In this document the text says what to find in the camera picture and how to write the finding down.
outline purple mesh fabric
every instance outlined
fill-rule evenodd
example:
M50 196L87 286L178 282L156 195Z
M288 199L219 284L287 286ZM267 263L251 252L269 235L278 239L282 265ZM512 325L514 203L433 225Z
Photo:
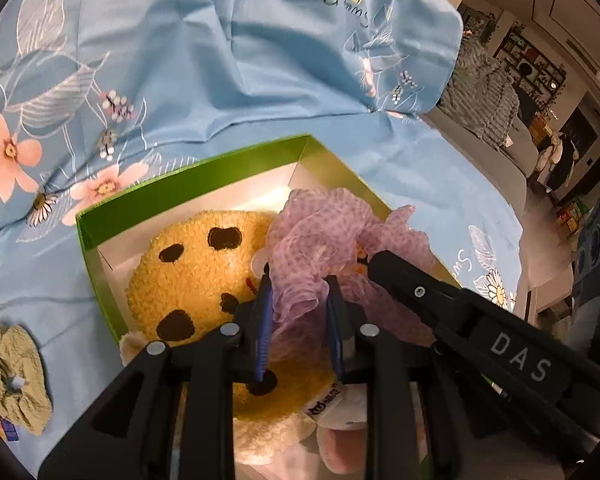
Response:
M291 192L267 234L274 300L273 360L327 358L324 303L329 287L323 278L329 274L338 277L344 298L360 304L370 322L406 342L433 341L430 329L369 281L357 263L358 247L362 247L369 257L390 250L422 270L431 270L435 258L427 235L407 225L414 209L401 207L381 222L369 204L347 189Z

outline green box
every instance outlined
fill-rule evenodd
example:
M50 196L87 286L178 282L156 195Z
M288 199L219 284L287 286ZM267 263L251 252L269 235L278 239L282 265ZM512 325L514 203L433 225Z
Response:
M202 210L280 210L291 189L346 187L381 219L391 209L339 158L305 134L223 153L148 180L77 216L78 237L98 304L119 341L132 329L126 285L164 227ZM456 284L438 262L432 275Z

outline blue fabric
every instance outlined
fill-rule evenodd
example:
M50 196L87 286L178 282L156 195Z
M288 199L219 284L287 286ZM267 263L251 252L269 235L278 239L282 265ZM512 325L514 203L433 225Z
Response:
M413 227L463 285L488 297L499 271L515 290L512 209L416 116L439 98L460 35L446 0L10 0L0 322L40 345L54 404L42 436L11 444L31 472L121 368L72 226L106 168L126 187L310 132L389 205L416 205Z

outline silver screw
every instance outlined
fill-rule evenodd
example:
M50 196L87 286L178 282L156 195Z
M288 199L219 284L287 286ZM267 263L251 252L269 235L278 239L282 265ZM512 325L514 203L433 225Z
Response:
M162 341L151 341L147 346L146 346L146 352L149 355L160 355L162 352L164 352L166 349L166 346L164 345L164 343Z
M380 329L373 323L365 323L360 327L360 333L367 337L376 337L380 333Z
M225 323L220 327L220 332L225 336L234 336L240 332L240 325L237 323Z

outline gray blanket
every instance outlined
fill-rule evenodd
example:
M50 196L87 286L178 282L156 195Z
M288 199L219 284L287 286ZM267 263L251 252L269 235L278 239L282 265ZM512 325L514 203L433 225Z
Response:
M505 145L518 96L512 79L477 38L462 39L451 79L438 108L492 148Z

